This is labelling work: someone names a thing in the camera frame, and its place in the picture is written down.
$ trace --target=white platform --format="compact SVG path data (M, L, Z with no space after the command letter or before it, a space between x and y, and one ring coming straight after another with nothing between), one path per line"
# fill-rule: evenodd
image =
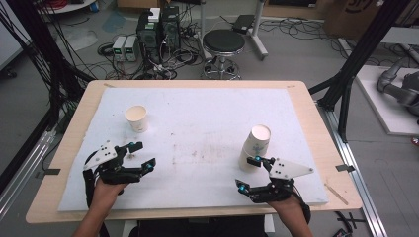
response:
M133 105L147 108L144 133L133 132L124 117ZM295 178L304 200L328 202L287 90L108 88L75 158L59 210L87 209L82 167L108 139L114 145L143 142L143 149L125 158L126 167L139 167L151 158L157 163L139 184L126 188L114 209L255 205L237 191L235 179L252 187L270 182L263 168L245 173L238 166L243 143L256 124L272 131L268 157L314 169Z
M419 125L416 122L419 118L407 112L403 106L397 103L395 98L377 90L378 78L387 69L388 67L364 66L358 73L357 81L387 134L418 135ZM401 68L397 73L397 78L393 81L393 85L401 87L404 76L418 70Z

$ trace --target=gray floor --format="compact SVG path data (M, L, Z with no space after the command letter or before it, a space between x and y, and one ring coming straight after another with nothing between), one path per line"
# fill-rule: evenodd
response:
M65 24L74 24L89 18L86 23L75 26L95 32L99 39L94 45L77 51L84 63L89 64L104 60L96 52L100 44L112 41L118 34L134 33L136 21L126 20L122 15L128 16L120 14L112 6L106 6L106 9L97 14L82 10L60 15L59 18ZM219 21L221 19L208 20L208 28ZM227 24L217 26L228 28ZM341 53L331 48L328 40L294 39L278 29L260 31L259 36L269 52L265 60L259 59L248 38L244 51L234 57L234 61L240 65L243 80L300 80L309 88L335 75L345 62ZM379 48L375 57L391 60L396 58L385 48ZM30 61L21 55L12 66L18 77L11 79L2 74L0 78L0 171L5 169L48 108L47 89ZM111 71L105 66L95 68L93 72L98 78L105 78L107 73L104 69ZM177 70L176 79L199 79L201 70L201 65L182 67ZM322 93L318 93L313 99L321 96ZM419 178L418 147L410 143L408 136L385 133L357 83L353 86L347 128L349 144L387 235L417 235L419 207L416 200L419 198L419 191L415 182ZM0 222L1 236L66 236L77 226L77 223L33 225L26 222L26 212L42 181L36 178L36 173L40 170L38 167ZM364 220L360 210L351 213L355 219ZM275 217L275 221L276 233L271 236L290 236L278 217ZM109 221L108 224L112 236L121 236L124 226L122 221ZM366 223L355 224L354 236L371 236ZM314 236L332 236L340 228L345 228L341 221L337 221L334 212L314 212L310 227Z

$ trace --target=stool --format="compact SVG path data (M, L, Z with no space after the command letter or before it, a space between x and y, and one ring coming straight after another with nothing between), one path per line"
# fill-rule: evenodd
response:
M234 56L243 50L244 39L240 34L231 30L208 32L204 35L203 47L213 56L213 59L205 63L202 75L211 79L222 80L224 76L229 80L240 79L238 65L226 59L226 57Z

